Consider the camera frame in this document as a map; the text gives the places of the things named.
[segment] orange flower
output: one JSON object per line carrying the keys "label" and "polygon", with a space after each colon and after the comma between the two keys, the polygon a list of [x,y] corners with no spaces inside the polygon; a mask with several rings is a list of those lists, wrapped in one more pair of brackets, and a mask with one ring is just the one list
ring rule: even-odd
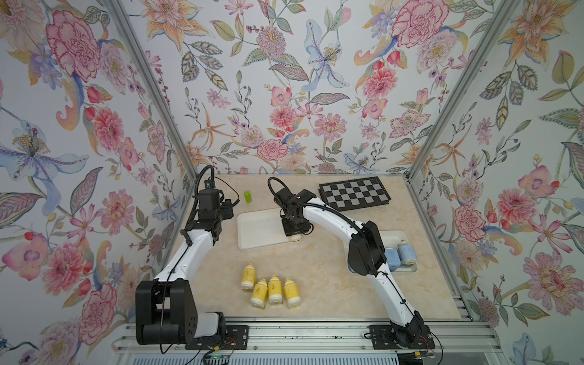
{"label": "orange flower", "polygon": [[522,54],[547,68],[547,40],[567,33],[562,18],[569,14],[578,2],[570,0],[528,0],[523,15],[513,19],[512,27],[499,40],[511,44],[505,67]]}
{"label": "orange flower", "polygon": [[166,34],[182,52],[185,34],[191,36],[213,36],[209,29],[193,18],[202,9],[187,0],[140,0],[147,8],[142,17],[148,19],[146,33],[148,40],[159,34]]}

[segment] beige table surface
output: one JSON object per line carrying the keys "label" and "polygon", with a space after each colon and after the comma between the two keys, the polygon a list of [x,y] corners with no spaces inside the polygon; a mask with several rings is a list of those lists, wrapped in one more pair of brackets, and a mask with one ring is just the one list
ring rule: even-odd
{"label": "beige table surface", "polygon": [[[351,179],[351,176],[331,175],[278,177],[293,193],[307,189],[317,196],[319,184]],[[221,175],[221,178],[239,192],[241,202],[234,208],[235,217],[223,221],[219,241],[204,258],[196,277],[189,278],[199,312],[221,311],[232,317],[387,317],[387,311],[369,281],[347,269],[342,241],[319,225],[315,225],[312,234],[303,236],[302,241],[294,245],[240,250],[237,215],[277,206],[267,188],[267,176]],[[380,231],[403,231],[416,250],[419,269],[414,274],[395,277],[400,289],[422,318],[460,318],[403,178],[380,178],[391,196],[388,205],[344,213],[362,222],[371,220]],[[216,180],[216,184],[227,198],[235,200],[233,191],[223,182]],[[280,189],[277,182],[274,182],[274,189]],[[245,202],[246,190],[251,192],[251,203]],[[293,279],[298,285],[302,304],[292,310],[286,305],[270,305],[267,301],[265,309],[251,306],[251,292],[239,287],[243,269],[250,262],[256,267],[258,279],[269,280],[274,274],[282,282],[287,277]]]}

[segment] checkerboard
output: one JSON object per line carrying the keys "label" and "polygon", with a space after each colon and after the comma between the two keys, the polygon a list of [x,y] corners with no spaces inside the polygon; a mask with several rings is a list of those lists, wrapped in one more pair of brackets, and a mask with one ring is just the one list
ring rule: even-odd
{"label": "checkerboard", "polygon": [[388,204],[391,200],[378,177],[320,184],[321,199],[338,211]]}

